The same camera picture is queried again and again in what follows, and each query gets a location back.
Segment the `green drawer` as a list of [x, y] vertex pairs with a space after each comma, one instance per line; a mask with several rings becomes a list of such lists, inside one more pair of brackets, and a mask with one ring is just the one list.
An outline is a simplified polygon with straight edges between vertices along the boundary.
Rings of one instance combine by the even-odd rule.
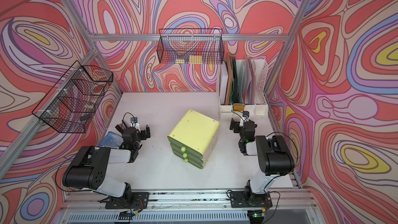
[[185, 152], [185, 153], [187, 153], [189, 155], [193, 155], [193, 156], [195, 156], [195, 157], [197, 157], [199, 159], [203, 159], [204, 158], [204, 156], [199, 151], [194, 150], [193, 148], [191, 148], [191, 147], [189, 147], [189, 146], [177, 141], [176, 139], [174, 139], [174, 138], [172, 138], [170, 136], [168, 136], [167, 139], [170, 142], [170, 146], [173, 149], [175, 149], [177, 151], [180, 151], [182, 153]]

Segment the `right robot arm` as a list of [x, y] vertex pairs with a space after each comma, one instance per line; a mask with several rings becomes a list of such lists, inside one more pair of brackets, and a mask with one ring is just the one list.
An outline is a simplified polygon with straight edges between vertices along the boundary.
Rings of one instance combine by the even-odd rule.
[[254, 144], [259, 170], [254, 178], [247, 181], [242, 191], [228, 190], [227, 197], [232, 208], [262, 208], [262, 211], [273, 207], [269, 188], [285, 175], [290, 174], [295, 168], [294, 158], [281, 133], [272, 137], [255, 135], [257, 124], [252, 120], [238, 122], [231, 120], [230, 130], [238, 133], [240, 140], [238, 147], [240, 152], [249, 155], [248, 147]]

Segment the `green drawer cabinet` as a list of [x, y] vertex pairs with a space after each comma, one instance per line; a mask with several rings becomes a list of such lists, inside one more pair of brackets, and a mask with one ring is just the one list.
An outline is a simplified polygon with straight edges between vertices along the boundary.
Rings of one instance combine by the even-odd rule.
[[199, 159], [172, 148], [173, 154], [185, 163], [203, 169], [218, 140], [219, 128], [219, 121], [194, 110], [187, 110], [168, 136], [199, 151], [204, 158]]

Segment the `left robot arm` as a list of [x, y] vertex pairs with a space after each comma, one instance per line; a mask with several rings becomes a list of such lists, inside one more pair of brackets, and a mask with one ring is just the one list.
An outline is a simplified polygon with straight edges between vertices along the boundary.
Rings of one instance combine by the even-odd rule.
[[118, 149], [111, 147], [84, 146], [76, 154], [62, 176], [65, 187], [91, 190], [106, 198], [106, 209], [130, 209], [142, 211], [147, 208], [149, 193], [133, 192], [129, 183], [119, 181], [107, 173], [110, 164], [133, 163], [142, 147], [142, 140], [151, 137], [150, 127], [139, 130], [134, 126], [122, 133], [123, 142]]

